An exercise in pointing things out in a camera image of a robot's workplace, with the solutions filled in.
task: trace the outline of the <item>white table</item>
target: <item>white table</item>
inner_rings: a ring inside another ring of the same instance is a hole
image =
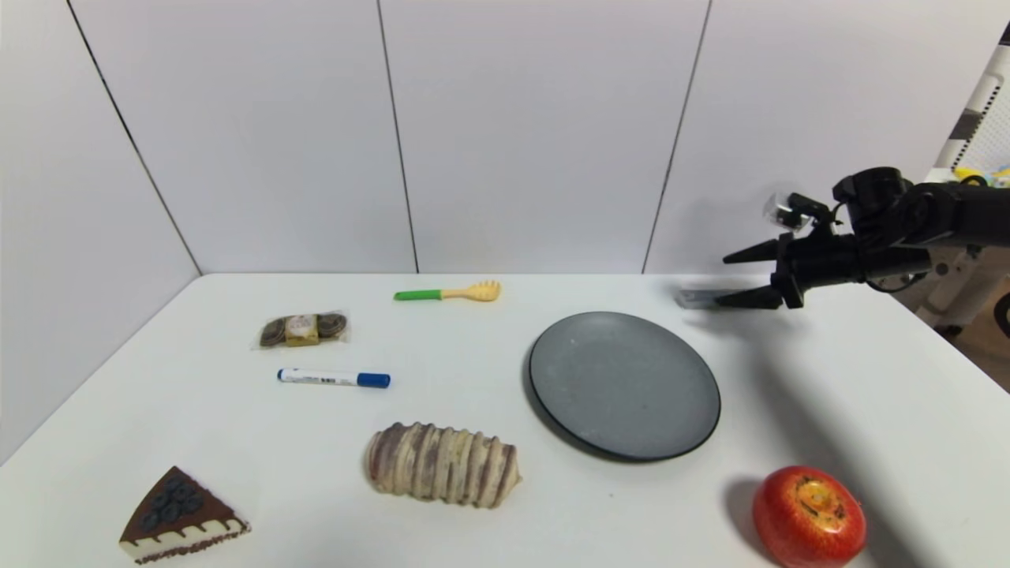
[[[853,566],[1010,566],[1010,396],[891,298],[837,286],[803,310],[714,314],[680,309],[673,277],[502,276],[490,304],[391,301],[478,279],[196,281],[0,467],[0,566],[131,565],[119,534],[173,465],[252,533],[166,568],[765,566],[750,491],[794,463],[864,501],[871,543]],[[349,344],[250,350],[268,318],[333,308],[350,310]],[[704,446],[612,463],[538,421],[524,356],[587,310],[648,318],[705,358],[723,407]],[[393,384],[278,383],[288,366],[386,371]],[[363,453],[397,420],[499,436],[524,481],[491,511],[378,494]]]

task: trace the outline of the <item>gray plate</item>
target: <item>gray plate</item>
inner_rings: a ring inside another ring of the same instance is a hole
[[[533,345],[529,378],[562,428],[624,459],[686,454],[719,421],[719,387],[701,356],[625,313],[580,313],[548,327]]]

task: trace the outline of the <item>packaged snack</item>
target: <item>packaged snack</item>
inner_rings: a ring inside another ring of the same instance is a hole
[[[346,312],[340,310],[275,317],[260,330],[256,349],[346,343],[350,340],[349,323]]]

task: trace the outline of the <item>green handle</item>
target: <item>green handle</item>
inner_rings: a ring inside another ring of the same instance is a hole
[[[394,300],[440,300],[441,290],[411,290],[410,292],[397,292],[393,295]]]

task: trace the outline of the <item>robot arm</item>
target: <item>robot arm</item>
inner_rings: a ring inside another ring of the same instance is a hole
[[[777,222],[799,229],[728,255],[726,264],[776,261],[768,286],[716,298],[730,307],[775,309],[783,302],[803,307],[803,294],[817,286],[866,282],[932,268],[930,247],[1010,247],[1010,191],[980,186],[913,185],[894,168],[875,168],[841,180],[832,190],[852,224],[835,234],[834,210],[799,194],[776,213]]]

